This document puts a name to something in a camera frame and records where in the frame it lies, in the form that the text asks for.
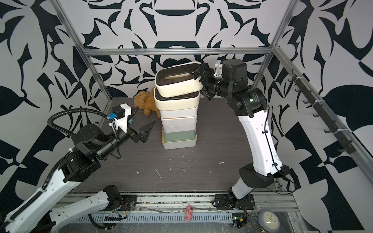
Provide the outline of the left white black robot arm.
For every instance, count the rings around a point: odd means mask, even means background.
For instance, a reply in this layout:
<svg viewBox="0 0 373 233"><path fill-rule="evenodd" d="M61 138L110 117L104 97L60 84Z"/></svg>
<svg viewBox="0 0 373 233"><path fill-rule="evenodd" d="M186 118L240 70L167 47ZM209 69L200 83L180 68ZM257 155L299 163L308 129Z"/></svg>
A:
<svg viewBox="0 0 373 233"><path fill-rule="evenodd" d="M59 228L96 211L116 211L123 205L123 197L114 185L108 185L95 195L62 208L55 205L70 191L82 184L101 167L109 156L120 159L119 148L127 140L146 142L155 120L138 131L131 128L137 107L127 104L115 106L111 114L89 108L73 108L58 112L48 119L48 125L71 137L74 147L48 173L43 185L32 197L10 212L1 231L4 233L55 232ZM104 118L112 131L105 134L97 125L88 124L73 133L55 121L74 113L92 113Z"/></svg>

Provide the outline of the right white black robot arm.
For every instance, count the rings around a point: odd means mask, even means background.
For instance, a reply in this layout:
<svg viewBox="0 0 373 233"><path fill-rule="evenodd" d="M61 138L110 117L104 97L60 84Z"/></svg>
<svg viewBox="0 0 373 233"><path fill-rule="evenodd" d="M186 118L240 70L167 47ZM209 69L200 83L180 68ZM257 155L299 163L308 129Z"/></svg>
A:
<svg viewBox="0 0 373 233"><path fill-rule="evenodd" d="M207 63L201 63L188 73L202 84L200 92L205 98L211 100L219 96L227 100L249 142L253 161L239 170L239 180L229 189L230 201L239 202L255 188L267 188L275 178L285 178L290 168L281 162L276 152L263 92L248 85L247 64L229 59L212 69Z"/></svg>

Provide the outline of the green tissue box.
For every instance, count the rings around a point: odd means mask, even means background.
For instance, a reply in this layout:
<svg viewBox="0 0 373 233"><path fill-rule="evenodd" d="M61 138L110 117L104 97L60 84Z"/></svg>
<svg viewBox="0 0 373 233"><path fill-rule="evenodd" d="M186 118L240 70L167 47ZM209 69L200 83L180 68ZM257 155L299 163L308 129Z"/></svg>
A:
<svg viewBox="0 0 373 233"><path fill-rule="evenodd" d="M196 131L182 131L174 133L163 133L163 141L169 142L179 142L179 141L190 141L197 138Z"/></svg>

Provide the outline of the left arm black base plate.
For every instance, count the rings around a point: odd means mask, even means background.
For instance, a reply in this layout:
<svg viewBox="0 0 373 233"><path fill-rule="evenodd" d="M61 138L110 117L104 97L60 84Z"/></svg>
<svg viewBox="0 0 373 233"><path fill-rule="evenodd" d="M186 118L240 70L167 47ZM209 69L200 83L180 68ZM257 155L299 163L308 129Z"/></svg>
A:
<svg viewBox="0 0 373 233"><path fill-rule="evenodd" d="M122 200L119 202L118 211L130 211L137 205L137 195L125 194L122 195Z"/></svg>

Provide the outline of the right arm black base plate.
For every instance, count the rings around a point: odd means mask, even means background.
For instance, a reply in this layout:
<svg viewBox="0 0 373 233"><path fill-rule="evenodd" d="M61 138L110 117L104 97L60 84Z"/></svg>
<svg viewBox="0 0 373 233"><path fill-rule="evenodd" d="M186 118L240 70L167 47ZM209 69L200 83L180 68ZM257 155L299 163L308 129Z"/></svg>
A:
<svg viewBox="0 0 373 233"><path fill-rule="evenodd" d="M253 210L255 206L254 197L251 194L237 200L233 194L216 194L211 204L217 210Z"/></svg>

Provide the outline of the grey lid white tissue box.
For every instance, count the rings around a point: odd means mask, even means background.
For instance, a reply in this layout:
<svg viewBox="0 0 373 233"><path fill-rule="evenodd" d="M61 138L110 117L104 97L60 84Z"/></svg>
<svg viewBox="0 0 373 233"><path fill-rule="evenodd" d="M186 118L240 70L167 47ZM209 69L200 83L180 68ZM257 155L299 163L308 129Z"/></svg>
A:
<svg viewBox="0 0 373 233"><path fill-rule="evenodd" d="M198 106L189 109L181 109L181 110L169 110L169 111L162 111L160 110L160 115L162 118L184 118L184 117L194 117L198 113Z"/></svg>

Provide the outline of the white bamboo tissue box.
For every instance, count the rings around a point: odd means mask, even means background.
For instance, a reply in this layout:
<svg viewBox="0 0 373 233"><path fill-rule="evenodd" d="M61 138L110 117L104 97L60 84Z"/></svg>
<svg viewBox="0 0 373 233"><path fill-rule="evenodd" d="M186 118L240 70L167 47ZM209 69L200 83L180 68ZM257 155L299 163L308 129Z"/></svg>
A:
<svg viewBox="0 0 373 233"><path fill-rule="evenodd" d="M192 124L183 124L179 126L162 126L165 133L177 133L177 132L184 132L184 131L194 131L196 129L197 122L193 122Z"/></svg>
<svg viewBox="0 0 373 233"><path fill-rule="evenodd" d="M165 127L191 125L197 122L197 115L190 116L190 117L178 117L178 118L161 117L161 121L162 121L162 125Z"/></svg>
<svg viewBox="0 0 373 233"><path fill-rule="evenodd" d="M196 134L194 134L194 138L191 137L188 140L176 140L174 139L173 133L162 134L162 144L163 144L164 149L166 150L195 147L196 143L197 143Z"/></svg>

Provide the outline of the cream dark-lid tissue box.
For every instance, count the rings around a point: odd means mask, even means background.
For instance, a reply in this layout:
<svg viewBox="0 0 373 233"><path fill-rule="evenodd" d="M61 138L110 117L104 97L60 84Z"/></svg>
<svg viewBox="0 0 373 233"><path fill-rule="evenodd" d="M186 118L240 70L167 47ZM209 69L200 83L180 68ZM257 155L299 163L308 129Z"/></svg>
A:
<svg viewBox="0 0 373 233"><path fill-rule="evenodd" d="M193 92L182 96L165 98L159 94L157 88L154 89L154 101L158 110L173 111L195 108L200 102L200 93Z"/></svg>
<svg viewBox="0 0 373 233"><path fill-rule="evenodd" d="M200 62L189 62L158 71L155 77L157 91L165 98L199 92L203 88L200 77L194 79L188 71L200 65Z"/></svg>

